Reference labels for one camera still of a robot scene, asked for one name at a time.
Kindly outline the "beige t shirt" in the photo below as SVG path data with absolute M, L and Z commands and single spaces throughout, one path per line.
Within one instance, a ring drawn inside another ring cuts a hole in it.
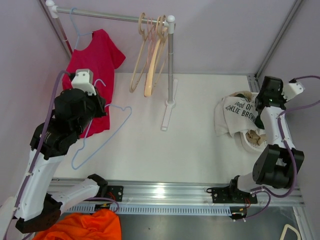
M 245 105 L 243 107 L 244 113 L 241 113 L 241 116 L 247 118 L 247 120 L 250 122 L 245 129 L 246 140 L 254 147 L 262 146 L 267 141 L 267 137 L 263 128 L 264 126 L 255 107 L 255 99 L 258 96 L 258 93 L 250 91 L 238 91 L 232 93 L 230 96 L 237 97 L 245 101 Z

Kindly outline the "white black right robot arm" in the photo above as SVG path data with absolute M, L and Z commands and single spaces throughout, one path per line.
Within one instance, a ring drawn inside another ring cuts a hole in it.
M 288 197 L 295 189 L 298 171 L 305 159 L 297 150 L 286 123 L 285 104 L 303 93 L 305 88 L 296 81 L 284 82 L 266 76 L 255 99 L 255 109 L 263 123 L 267 146 L 247 175 L 237 175 L 230 181 L 228 198 L 235 203 L 252 194 L 266 192 L 276 198 Z

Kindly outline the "green white raglan shirt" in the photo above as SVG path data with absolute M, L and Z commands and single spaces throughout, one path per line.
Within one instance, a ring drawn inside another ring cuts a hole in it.
M 238 91 L 227 95 L 214 108 L 214 130 L 217 136 L 255 131 L 265 133 L 257 123 L 258 112 L 255 108 L 256 92 Z

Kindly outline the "beige wooden hanger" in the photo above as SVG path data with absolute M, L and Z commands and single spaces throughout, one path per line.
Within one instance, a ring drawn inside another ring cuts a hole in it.
M 146 14 L 144 12 L 142 12 L 138 18 L 138 33 L 142 37 L 142 44 L 140 46 L 139 53 L 138 53 L 138 56 L 137 56 L 137 59 L 135 62 L 134 69 L 133 69 L 132 77 L 130 80 L 130 86 L 129 86 L 130 93 L 133 93 L 136 90 L 136 88 L 137 88 L 137 86 L 143 76 L 144 70 L 147 66 L 147 62 L 145 61 L 144 65 L 142 66 L 142 69 L 140 70 L 140 72 L 138 72 L 138 67 L 140 66 L 140 63 L 142 61 L 142 55 L 144 53 L 144 48 L 146 46 L 146 43 L 147 43 L 147 40 L 149 37 L 149 30 L 147 28 L 143 28 L 143 26 L 142 26 L 143 19 L 145 17 L 146 17 Z

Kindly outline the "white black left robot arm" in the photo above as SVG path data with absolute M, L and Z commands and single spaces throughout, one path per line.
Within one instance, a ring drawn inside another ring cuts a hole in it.
M 35 129 L 30 142 L 31 175 L 22 185 L 14 215 L 15 227 L 21 233 L 47 230 L 78 203 L 107 197 L 108 182 L 97 174 L 64 192 L 48 193 L 53 175 L 70 146 L 80 139 L 91 120 L 106 116 L 105 103 L 98 92 L 89 94 L 78 88 L 64 90 L 54 99 L 49 119 Z

